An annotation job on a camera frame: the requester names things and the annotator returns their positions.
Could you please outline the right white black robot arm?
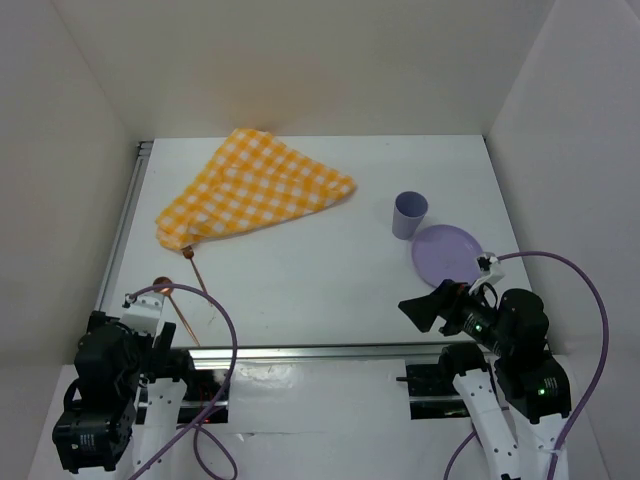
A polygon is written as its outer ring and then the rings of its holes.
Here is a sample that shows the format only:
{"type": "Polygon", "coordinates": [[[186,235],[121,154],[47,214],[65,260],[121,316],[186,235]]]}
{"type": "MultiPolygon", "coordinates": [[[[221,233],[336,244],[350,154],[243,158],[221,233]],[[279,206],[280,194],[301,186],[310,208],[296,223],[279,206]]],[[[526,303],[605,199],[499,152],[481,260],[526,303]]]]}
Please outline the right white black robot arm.
{"type": "Polygon", "coordinates": [[[565,479],[567,458],[555,443],[572,410],[570,383],[547,348],[543,301],[510,289],[490,305],[488,287],[445,280],[398,307],[422,333],[441,318],[442,335],[469,336],[443,348],[436,379],[463,400],[491,477],[544,479],[556,466],[565,479]]]}

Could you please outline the yellow white checkered cloth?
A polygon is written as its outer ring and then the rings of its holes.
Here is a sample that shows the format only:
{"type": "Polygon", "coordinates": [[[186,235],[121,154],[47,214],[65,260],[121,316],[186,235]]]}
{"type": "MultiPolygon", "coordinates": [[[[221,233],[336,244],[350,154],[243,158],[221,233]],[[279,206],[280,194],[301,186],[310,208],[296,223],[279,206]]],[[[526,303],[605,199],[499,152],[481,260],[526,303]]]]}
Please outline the yellow white checkered cloth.
{"type": "Polygon", "coordinates": [[[273,135],[236,129],[156,218],[156,238],[180,251],[325,210],[349,197],[352,177],[273,135]]]}

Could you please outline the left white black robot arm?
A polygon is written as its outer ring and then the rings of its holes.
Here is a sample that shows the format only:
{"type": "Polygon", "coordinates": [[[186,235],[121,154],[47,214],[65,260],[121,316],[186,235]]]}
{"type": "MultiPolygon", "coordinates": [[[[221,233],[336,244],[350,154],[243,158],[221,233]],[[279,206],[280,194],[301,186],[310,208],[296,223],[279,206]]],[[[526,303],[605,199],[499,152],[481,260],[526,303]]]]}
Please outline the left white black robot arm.
{"type": "Polygon", "coordinates": [[[149,333],[101,311],[91,313],[74,359],[52,441],[64,470],[101,468],[119,479],[155,470],[175,444],[182,399],[198,374],[188,351],[171,344],[166,323],[149,333]]]}

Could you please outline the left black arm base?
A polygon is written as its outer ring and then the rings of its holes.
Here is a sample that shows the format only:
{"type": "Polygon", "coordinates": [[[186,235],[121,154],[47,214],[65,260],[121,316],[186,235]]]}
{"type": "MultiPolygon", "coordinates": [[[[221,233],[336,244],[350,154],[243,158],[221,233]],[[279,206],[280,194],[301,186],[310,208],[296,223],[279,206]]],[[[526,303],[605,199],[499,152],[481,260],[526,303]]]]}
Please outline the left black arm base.
{"type": "Polygon", "coordinates": [[[186,425],[191,422],[214,398],[225,380],[227,371],[222,369],[196,369],[188,350],[170,350],[164,368],[157,368],[141,377],[136,406],[137,425],[143,425],[150,405],[154,404],[149,388],[155,386],[160,379],[168,379],[171,383],[183,380],[185,393],[180,402],[177,424],[186,425]]]}

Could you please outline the lilac plastic cup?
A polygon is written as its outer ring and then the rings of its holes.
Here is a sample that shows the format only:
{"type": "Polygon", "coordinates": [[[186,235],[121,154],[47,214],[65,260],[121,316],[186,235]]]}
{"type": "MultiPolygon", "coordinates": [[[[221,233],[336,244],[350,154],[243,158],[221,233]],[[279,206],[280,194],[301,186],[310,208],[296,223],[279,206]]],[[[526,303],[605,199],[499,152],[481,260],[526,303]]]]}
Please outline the lilac plastic cup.
{"type": "Polygon", "coordinates": [[[392,233],[401,240],[409,239],[417,230],[429,208],[426,198],[415,191],[397,195],[394,202],[392,233]]]}

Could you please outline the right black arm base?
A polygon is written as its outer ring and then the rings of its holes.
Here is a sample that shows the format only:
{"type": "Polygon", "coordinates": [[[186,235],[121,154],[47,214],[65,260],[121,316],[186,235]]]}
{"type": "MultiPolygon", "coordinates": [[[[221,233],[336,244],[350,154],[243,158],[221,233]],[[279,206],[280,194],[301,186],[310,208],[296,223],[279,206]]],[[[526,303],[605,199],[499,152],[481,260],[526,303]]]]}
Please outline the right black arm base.
{"type": "Polygon", "coordinates": [[[408,364],[396,381],[405,384],[412,420],[469,418],[470,414],[437,364],[408,364]]]}

